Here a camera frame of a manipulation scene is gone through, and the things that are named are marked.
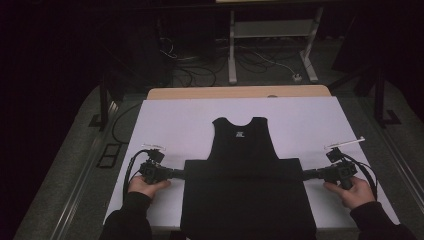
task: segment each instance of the dark background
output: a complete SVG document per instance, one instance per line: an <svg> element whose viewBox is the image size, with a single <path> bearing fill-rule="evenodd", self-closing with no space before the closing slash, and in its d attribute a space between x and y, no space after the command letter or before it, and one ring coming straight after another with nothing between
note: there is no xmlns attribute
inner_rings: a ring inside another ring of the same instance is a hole
<svg viewBox="0 0 424 240"><path fill-rule="evenodd" d="M379 59L387 79L424 119L421 1L358 9L326 8L318 37L347 37L337 60L340 70L350 72ZM172 63L156 51L155 17L157 13L87 13L76 2L0 3L1 239L13 237L79 107L102 79L115 99L167 85ZM165 32L183 43L203 39L206 45L197 48L213 58L213 38L227 32L227 17L225 12L186 18L176 14L164 18L173 23ZM190 35L202 24L213 31Z"/></svg>

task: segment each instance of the black cloth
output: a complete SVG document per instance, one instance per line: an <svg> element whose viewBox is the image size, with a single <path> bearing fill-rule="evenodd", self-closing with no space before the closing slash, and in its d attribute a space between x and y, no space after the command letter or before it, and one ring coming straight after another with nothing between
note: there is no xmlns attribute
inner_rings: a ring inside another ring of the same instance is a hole
<svg viewBox="0 0 424 240"><path fill-rule="evenodd" d="M185 163L184 234L192 240L315 239L299 159L278 159L267 119L213 124L209 158Z"/></svg>
<svg viewBox="0 0 424 240"><path fill-rule="evenodd" d="M107 218L100 240L146 240L152 239L146 211L150 198L141 193L129 193L120 210ZM378 202L367 203L351 211L361 233L358 240L416 240L404 225L395 225Z"/></svg>

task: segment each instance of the floor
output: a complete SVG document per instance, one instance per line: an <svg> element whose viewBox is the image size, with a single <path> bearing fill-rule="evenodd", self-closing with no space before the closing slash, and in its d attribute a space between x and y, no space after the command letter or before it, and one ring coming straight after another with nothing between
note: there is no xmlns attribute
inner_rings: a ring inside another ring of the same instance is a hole
<svg viewBox="0 0 424 240"><path fill-rule="evenodd" d="M341 43L341 39L318 40L315 43L310 58L319 77L318 84L328 86L345 75L331 70ZM292 71L303 77L300 84L311 84L298 55L304 44L305 39L299 38L237 42L237 85L299 84L293 82ZM186 55L176 49L182 60L176 65L169 86L228 86L226 56L220 55L220 52L226 50L225 40L218 41L217 46L218 57L215 62ZM287 65L290 69L273 64L273 61ZM353 88L357 81L353 79L340 86L332 91L332 95L338 97L355 134L367 136L363 151L379 176L400 221L418 239L424 239L423 190L420 189L424 184L424 175L421 174L424 171L424 163L421 161L424 149L420 147L424 144L424 125L408 107L402 94L387 83L385 109L393 110L402 124L388 125L382 129L372 116L373 92L367 97L355 96ZM99 132L97 127L89 127L92 117L99 114L98 89L87 96L15 239L98 237L126 144L120 145L113 168L96 168L96 164L107 144L129 141L144 98L144 95L128 95L122 102L111 104L109 124L103 132ZM168 234L155 233L154 239L167 237ZM317 237L356 239L357 231L323 231Z"/></svg>

